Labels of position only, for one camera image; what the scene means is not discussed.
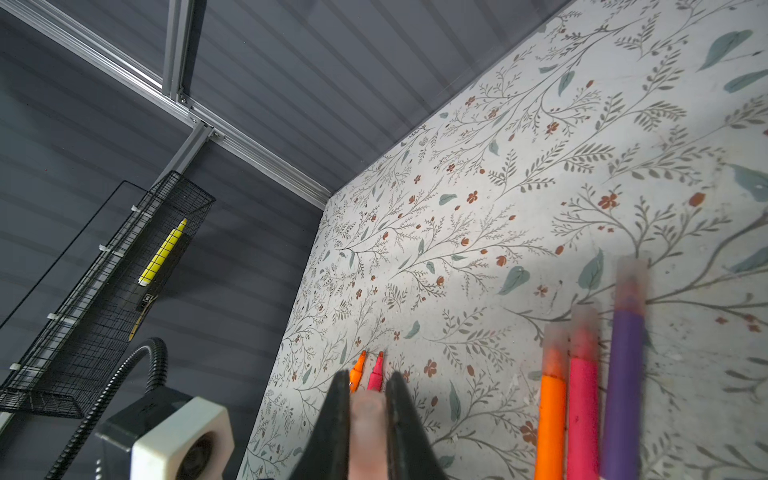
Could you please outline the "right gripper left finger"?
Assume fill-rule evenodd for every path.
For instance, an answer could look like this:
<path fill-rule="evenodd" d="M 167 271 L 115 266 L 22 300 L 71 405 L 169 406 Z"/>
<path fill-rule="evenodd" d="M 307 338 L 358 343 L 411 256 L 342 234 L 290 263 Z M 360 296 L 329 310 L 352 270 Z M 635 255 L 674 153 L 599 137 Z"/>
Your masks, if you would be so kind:
<path fill-rule="evenodd" d="M 290 480 L 346 480 L 350 443 L 349 371 L 336 373 L 312 434 L 291 472 Z"/>

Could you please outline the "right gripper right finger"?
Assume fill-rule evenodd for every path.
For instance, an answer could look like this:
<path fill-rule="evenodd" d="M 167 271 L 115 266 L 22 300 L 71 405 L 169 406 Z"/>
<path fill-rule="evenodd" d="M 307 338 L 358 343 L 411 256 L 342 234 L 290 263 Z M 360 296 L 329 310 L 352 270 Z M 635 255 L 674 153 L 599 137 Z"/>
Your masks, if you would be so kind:
<path fill-rule="evenodd" d="M 388 478 L 446 480 L 400 372 L 385 385 Z"/>

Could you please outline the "translucent pink pen cap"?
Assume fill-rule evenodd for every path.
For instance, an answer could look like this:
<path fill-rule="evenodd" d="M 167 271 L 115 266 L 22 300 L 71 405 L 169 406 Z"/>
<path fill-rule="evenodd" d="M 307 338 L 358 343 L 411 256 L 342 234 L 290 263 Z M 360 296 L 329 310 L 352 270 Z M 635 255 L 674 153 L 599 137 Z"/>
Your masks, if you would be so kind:
<path fill-rule="evenodd" d="M 348 478 L 388 478 L 386 405 L 381 392 L 351 395 Z"/>

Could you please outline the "pink marker pen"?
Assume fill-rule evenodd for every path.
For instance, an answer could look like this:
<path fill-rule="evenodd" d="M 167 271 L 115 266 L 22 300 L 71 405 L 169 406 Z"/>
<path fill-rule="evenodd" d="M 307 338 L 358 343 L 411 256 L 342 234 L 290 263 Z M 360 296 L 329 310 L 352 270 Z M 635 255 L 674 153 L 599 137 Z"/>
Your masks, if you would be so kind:
<path fill-rule="evenodd" d="M 588 305 L 573 309 L 569 373 L 567 479 L 598 479 L 599 317 Z"/>
<path fill-rule="evenodd" d="M 370 373 L 366 389 L 368 391 L 380 392 L 383 384 L 384 373 L 384 352 L 380 351 L 373 370 Z"/>

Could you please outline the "orange marker pen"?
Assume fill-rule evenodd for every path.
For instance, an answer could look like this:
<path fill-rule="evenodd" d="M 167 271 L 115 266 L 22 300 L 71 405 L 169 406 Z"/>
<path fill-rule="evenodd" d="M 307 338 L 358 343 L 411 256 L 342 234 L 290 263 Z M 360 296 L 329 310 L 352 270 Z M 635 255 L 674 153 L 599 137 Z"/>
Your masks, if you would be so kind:
<path fill-rule="evenodd" d="M 363 376 L 366 358 L 367 358 L 367 352 L 363 350 L 360 353 L 356 364 L 349 371 L 349 389 L 352 393 L 356 392 L 357 389 L 359 388 L 360 381 Z"/>
<path fill-rule="evenodd" d="M 568 347 L 569 334 L 565 326 L 545 327 L 535 480 L 564 478 Z"/>

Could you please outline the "purple marker pen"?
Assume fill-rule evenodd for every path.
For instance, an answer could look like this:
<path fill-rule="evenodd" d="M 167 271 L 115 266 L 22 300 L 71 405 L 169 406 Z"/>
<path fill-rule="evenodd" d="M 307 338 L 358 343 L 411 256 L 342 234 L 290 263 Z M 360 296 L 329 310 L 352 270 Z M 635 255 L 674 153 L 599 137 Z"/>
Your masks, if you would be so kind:
<path fill-rule="evenodd" d="M 602 479 L 639 476 L 647 284 L 645 260 L 619 260 L 600 456 Z"/>

